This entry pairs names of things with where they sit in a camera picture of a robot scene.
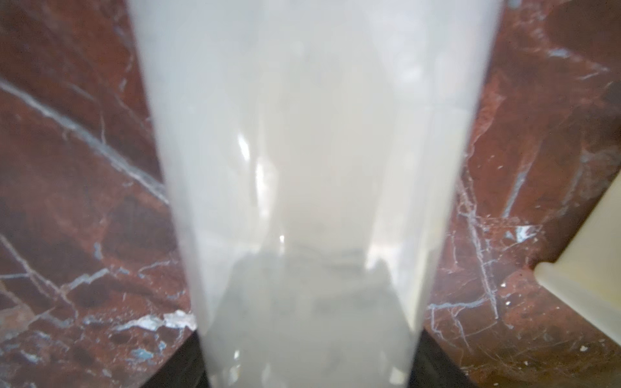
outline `brown marble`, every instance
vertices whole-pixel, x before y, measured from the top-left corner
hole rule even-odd
[[[0,92],[0,386],[139,386],[190,334],[168,208],[26,102]]]
[[[621,166],[619,47],[619,2],[507,2],[425,323],[482,387],[621,384],[621,348],[532,274]]]
[[[0,387],[139,386],[189,333],[128,23],[0,1]],[[619,47],[618,2],[507,0],[425,321],[482,387],[621,385],[532,276],[621,166]]]
[[[123,0],[0,2],[0,76],[161,179]]]

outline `marble countertop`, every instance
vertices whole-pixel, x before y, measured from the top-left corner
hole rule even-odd
[[[619,383],[535,282],[621,166],[621,6],[508,0],[425,327],[482,387]],[[0,386],[137,387],[195,323],[121,0],[0,6]]]

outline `cream plastic object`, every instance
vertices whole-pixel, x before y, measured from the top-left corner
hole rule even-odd
[[[561,257],[535,268],[537,281],[621,345],[621,176]]]
[[[401,386],[498,0],[130,0],[214,387]]]

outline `red marble surface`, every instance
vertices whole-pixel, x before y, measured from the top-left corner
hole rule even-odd
[[[621,165],[620,7],[507,1],[425,321],[482,387],[621,385],[532,276]],[[122,1],[0,2],[0,86],[0,387],[139,386],[189,299]]]
[[[161,179],[123,0],[0,2],[0,76]]]
[[[508,2],[425,323],[482,387],[621,384],[621,348],[532,274],[621,165],[620,47],[619,2]]]
[[[139,386],[190,334],[165,320],[177,310],[167,206],[0,91],[0,386]]]

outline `white container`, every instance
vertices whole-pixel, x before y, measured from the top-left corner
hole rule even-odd
[[[621,176],[555,263],[539,263],[537,281],[621,345]]]
[[[129,6],[212,385],[403,385],[501,2]]]

